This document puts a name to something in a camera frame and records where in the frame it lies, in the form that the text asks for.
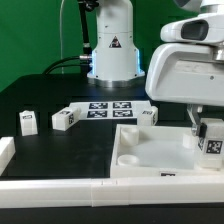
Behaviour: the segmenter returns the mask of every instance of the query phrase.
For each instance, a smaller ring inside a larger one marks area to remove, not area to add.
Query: black cable
[[[73,60],[79,60],[79,56],[72,56],[72,57],[68,57],[68,58],[64,58],[64,59],[61,59],[59,61],[56,61],[53,64],[51,64],[49,67],[47,67],[42,74],[43,75],[48,74],[49,71],[51,71],[51,69],[54,68],[55,66],[57,66],[59,64],[62,64],[64,62],[73,61]]]
[[[90,47],[89,42],[89,32],[88,32],[88,26],[87,26],[87,20],[86,20],[86,12],[85,7],[83,3],[79,4],[79,12],[80,12],[80,19],[81,19],[81,27],[82,27],[82,39],[83,39],[83,53],[84,54],[91,54],[92,48]]]
[[[82,27],[82,37],[83,37],[83,53],[91,54],[92,48],[89,42],[89,32],[86,19],[86,11],[92,12],[96,7],[99,6],[98,0],[78,0],[79,12]]]
[[[77,64],[77,65],[73,65],[73,64],[70,64],[70,65],[58,65],[58,66],[55,66],[53,67],[51,70],[49,70],[47,73],[45,73],[45,75],[49,75],[52,71],[54,71],[55,69],[57,68],[65,68],[65,67],[75,67],[75,66],[89,66],[89,64]]]

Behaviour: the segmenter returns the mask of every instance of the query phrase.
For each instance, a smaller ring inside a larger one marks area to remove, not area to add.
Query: white plastic part
[[[133,7],[130,0],[99,0],[98,44],[93,50],[89,79],[105,82],[142,77],[139,51],[133,43]]]
[[[20,124],[22,130],[22,136],[36,135],[37,131],[37,121],[34,111],[24,111],[19,113]]]
[[[0,208],[224,202],[224,176],[1,181]]]
[[[212,57],[208,46],[160,46],[149,66],[147,94],[158,101],[224,106],[224,64]]]
[[[209,30],[204,40],[189,40],[183,39],[181,36],[182,28],[184,24],[204,20],[208,23]],[[224,41],[224,14],[200,14],[200,16],[182,20],[165,25],[161,30],[161,39],[165,42],[194,42],[200,44],[217,45]]]
[[[158,121],[158,108],[152,106],[150,110],[143,110],[137,117],[137,125],[154,126]]]
[[[139,141],[139,129],[137,127],[121,128],[121,144],[135,146]]]
[[[3,137],[0,139],[0,176],[15,154],[15,144],[13,137]]]
[[[210,5],[224,5],[224,0],[203,0],[201,7]]]
[[[199,12],[200,11],[200,6],[201,6],[202,0],[190,0],[183,6],[179,6],[182,9],[188,10],[188,11],[193,11],[193,12]]]
[[[204,138],[196,146],[195,166],[205,169],[221,169],[224,151],[224,122],[221,119],[202,119],[207,125]]]
[[[79,121],[81,109],[78,107],[65,107],[52,116],[53,129],[66,131]]]
[[[139,158],[133,155],[123,155],[117,160],[119,166],[139,166]]]
[[[135,146],[123,145],[121,130],[136,127],[139,129],[139,143]],[[191,128],[117,125],[110,176],[124,178],[222,174],[223,167],[220,171],[195,169],[197,144],[198,137],[192,136]],[[127,162],[125,159],[122,162],[122,156],[126,158],[127,155]]]

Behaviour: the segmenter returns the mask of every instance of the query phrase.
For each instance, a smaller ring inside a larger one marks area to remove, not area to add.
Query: cable
[[[79,0],[78,0],[78,5],[79,5],[79,12],[80,12],[80,19],[81,19],[81,27],[82,27],[83,53],[91,54],[92,49],[89,42],[89,32],[88,32],[88,26],[87,26],[87,20],[86,20],[85,6],[83,5],[83,2],[80,2]]]
[[[63,62],[79,60],[79,59],[80,59],[79,56],[72,56],[72,57],[68,57],[68,58],[64,58],[59,61],[56,61],[56,62],[52,63],[49,67],[47,67],[42,74],[43,75],[47,74],[49,72],[49,70],[51,70],[52,68],[54,68],[55,66],[57,66],[59,64],[62,64]]]
[[[60,8],[60,27],[59,27],[59,32],[60,32],[60,45],[61,45],[61,60],[64,57],[64,40],[63,40],[63,12],[64,12],[64,5],[65,5],[65,0],[61,1],[61,8]]]
[[[73,65],[73,64],[71,64],[71,65],[58,65],[58,66],[55,66],[55,67],[51,68],[50,70],[48,70],[48,72],[46,72],[45,75],[49,75],[52,71],[54,71],[57,68],[76,67],[76,66],[82,66],[82,64],[80,64],[80,65]]]

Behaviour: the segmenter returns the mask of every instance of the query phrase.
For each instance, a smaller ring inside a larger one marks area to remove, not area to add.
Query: white cube
[[[79,121],[81,109],[78,107],[65,107],[52,116],[53,129],[66,131]]]
[[[19,113],[20,124],[22,130],[22,136],[36,135],[37,131],[37,121],[34,111],[24,111]]]
[[[15,144],[13,137],[0,139],[0,176],[15,154]]]
[[[137,125],[139,126],[154,126],[158,121],[158,108],[151,107],[143,110],[137,117]]]
[[[196,146],[196,166],[220,169],[224,151],[224,122],[221,119],[202,119],[201,122],[207,125],[207,131]]]

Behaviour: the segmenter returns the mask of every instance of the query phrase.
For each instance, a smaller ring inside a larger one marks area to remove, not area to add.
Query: white block
[[[53,129],[66,131],[79,121],[81,109],[78,107],[65,107],[52,116]]]
[[[129,204],[223,202],[223,175],[129,179]]]
[[[19,113],[19,116],[22,129],[22,136],[38,134],[37,121],[34,111],[24,111]]]
[[[0,175],[7,167],[15,154],[15,144],[13,137],[5,137],[0,140]]]
[[[137,117],[137,125],[139,126],[154,126],[158,121],[158,108],[151,107],[142,111]]]
[[[207,125],[205,138],[200,138],[195,149],[195,167],[221,169],[224,151],[224,122],[221,119],[204,118]]]
[[[224,122],[221,119],[203,118],[201,122],[207,125],[205,138],[224,139]]]
[[[0,208],[91,206],[90,179],[1,181]]]

